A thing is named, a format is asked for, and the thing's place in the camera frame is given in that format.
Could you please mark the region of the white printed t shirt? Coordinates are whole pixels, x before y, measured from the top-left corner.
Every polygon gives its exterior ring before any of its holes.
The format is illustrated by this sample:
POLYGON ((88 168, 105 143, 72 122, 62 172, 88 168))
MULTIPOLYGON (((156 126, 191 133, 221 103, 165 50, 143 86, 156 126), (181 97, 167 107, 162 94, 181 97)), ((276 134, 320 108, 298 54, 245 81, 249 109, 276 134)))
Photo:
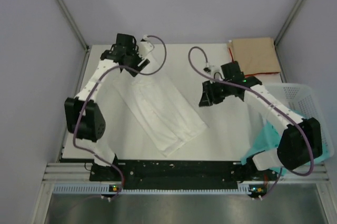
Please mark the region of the white printed t shirt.
POLYGON ((169 156, 202 134, 206 123, 199 117, 160 65, 149 54, 150 63, 141 75, 124 71, 114 87, 159 152, 169 156))

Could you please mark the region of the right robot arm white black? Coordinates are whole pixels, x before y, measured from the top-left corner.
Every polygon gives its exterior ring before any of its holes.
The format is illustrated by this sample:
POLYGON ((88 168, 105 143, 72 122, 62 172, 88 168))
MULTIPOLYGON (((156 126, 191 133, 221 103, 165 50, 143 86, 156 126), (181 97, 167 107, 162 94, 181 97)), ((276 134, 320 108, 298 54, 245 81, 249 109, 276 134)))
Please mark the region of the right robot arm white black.
POLYGON ((323 154, 321 125, 316 118, 305 118, 276 99, 255 76, 244 76, 237 61, 221 67, 206 64, 200 74, 202 84, 200 107, 219 104, 229 96, 239 98, 263 116, 276 131, 279 140, 268 150, 252 153, 245 167, 249 178, 256 180, 270 168, 289 171, 309 163, 323 154))

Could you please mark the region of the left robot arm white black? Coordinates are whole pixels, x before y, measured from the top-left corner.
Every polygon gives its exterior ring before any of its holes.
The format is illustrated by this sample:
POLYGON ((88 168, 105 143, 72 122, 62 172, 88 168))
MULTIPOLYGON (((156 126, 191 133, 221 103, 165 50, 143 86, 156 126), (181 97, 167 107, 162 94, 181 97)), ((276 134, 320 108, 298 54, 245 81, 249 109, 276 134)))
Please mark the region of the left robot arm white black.
POLYGON ((84 87, 64 103, 67 130, 73 137, 73 146, 91 154, 94 162, 102 166, 101 174, 108 180, 116 179, 120 171, 113 163, 115 153, 103 138, 110 115, 103 108, 103 101, 108 97, 113 81, 122 73, 137 76, 144 70, 150 63, 147 56, 153 49, 154 45, 147 37, 136 41, 131 35, 118 34, 112 47, 100 56, 84 87))

